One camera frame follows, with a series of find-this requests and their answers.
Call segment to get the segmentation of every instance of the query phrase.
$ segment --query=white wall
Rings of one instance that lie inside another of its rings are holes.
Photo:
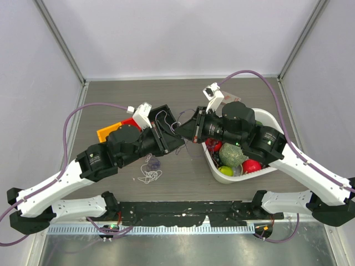
[[[330,1],[285,76],[306,151],[330,170],[355,177],[355,2]],[[355,265],[355,220],[340,228]]]
[[[0,212],[6,191],[28,188],[58,171],[62,127],[80,84],[32,0],[0,8]],[[20,233],[0,224],[0,242]],[[25,265],[32,239],[0,247],[1,266]]]
[[[45,0],[86,78],[279,74],[317,0]]]

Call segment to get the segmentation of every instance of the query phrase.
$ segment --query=table surface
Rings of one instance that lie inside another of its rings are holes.
[[[268,79],[277,92],[282,106],[283,117],[292,141],[295,138],[291,123],[275,78]],[[196,109],[207,105],[202,89],[215,82],[214,79],[175,79],[175,80],[134,80],[90,82],[85,103],[107,102],[124,106],[135,106],[143,102],[153,108],[168,104],[173,115],[186,109]],[[256,78],[237,78],[226,82],[221,90],[232,93],[251,108],[261,108],[273,114],[278,120],[276,105],[267,86]],[[187,121],[192,111],[186,112],[180,121]],[[72,159],[97,143],[96,131],[129,118],[120,109],[106,106],[89,107],[83,110],[72,151]],[[107,177],[91,186],[75,191],[67,198],[86,198],[110,191],[118,201],[204,201],[204,200],[251,200],[257,190],[274,192],[297,192],[306,188],[293,178],[280,171],[268,173],[251,180],[230,185],[218,183],[212,176],[203,155],[201,145],[188,144],[190,157],[186,149],[176,156],[171,153],[160,157],[163,174],[154,182],[144,184],[140,166],[145,159],[119,169],[117,175]]]

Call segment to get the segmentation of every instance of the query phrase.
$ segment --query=robotic arm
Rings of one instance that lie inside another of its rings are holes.
[[[106,142],[88,147],[69,164],[59,181],[17,206],[18,211],[10,215],[11,226],[24,234],[32,234],[45,229],[50,223],[75,218],[97,217],[101,221],[112,221],[121,209],[121,203],[112,193],[71,201],[60,199],[118,173],[118,168],[147,154],[169,154],[185,144],[182,137],[193,143],[202,143],[211,137],[237,145],[249,158],[287,173],[310,189],[297,193],[257,191],[251,203],[243,203],[248,206],[245,211],[248,215],[239,213],[240,219],[265,219],[270,214],[294,212],[311,214],[320,222],[340,226],[355,217],[355,206],[351,200],[354,194],[344,189],[352,188],[353,180],[336,176],[305,155],[307,163],[303,163],[291,150],[289,145],[293,144],[287,143],[284,134],[272,127],[256,124],[254,111],[243,103],[226,104],[222,117],[218,117],[215,111],[224,97],[217,84],[204,89],[204,94],[209,100],[208,106],[197,107],[192,118],[174,131],[171,125],[176,121],[167,105],[154,110],[150,110],[151,105],[147,103],[140,105],[133,119],[142,132],[134,126],[122,125],[109,134]],[[343,187],[325,179],[310,168],[309,163],[334,176]],[[57,176],[26,190],[10,189],[7,192],[8,202],[19,202]]]

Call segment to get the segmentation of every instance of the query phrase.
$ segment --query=bin of toys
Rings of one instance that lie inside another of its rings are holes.
[[[257,121],[283,133],[276,119],[269,112],[258,108],[253,108],[253,110]],[[202,143],[202,146],[214,178],[223,184],[251,179],[276,170],[273,167],[263,166],[248,159],[235,145],[208,139],[207,145]]]

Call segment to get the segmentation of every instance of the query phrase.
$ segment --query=white container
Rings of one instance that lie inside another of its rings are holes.
[[[279,126],[278,122],[276,121],[275,117],[273,117],[273,115],[271,115],[269,112],[259,109],[259,108],[253,108],[254,112],[255,112],[255,119],[257,121],[262,122],[262,124],[264,126],[271,126],[275,129],[277,129],[279,132],[283,133],[281,127]],[[202,146],[204,148],[205,151],[205,156],[207,159],[207,162],[210,166],[212,175],[214,176],[214,178],[223,184],[232,184],[234,182],[238,182],[238,181],[243,181],[243,180],[247,180],[247,179],[251,179],[253,177],[257,177],[257,176],[261,176],[264,175],[265,173],[270,173],[272,171],[275,171],[276,169],[273,167],[266,167],[264,169],[261,169],[259,171],[253,172],[253,173],[247,173],[246,175],[241,175],[241,176],[227,176],[224,175],[223,173],[221,173],[215,166],[215,164],[213,163],[213,160],[210,156],[209,151],[206,148],[206,144],[202,143]]]

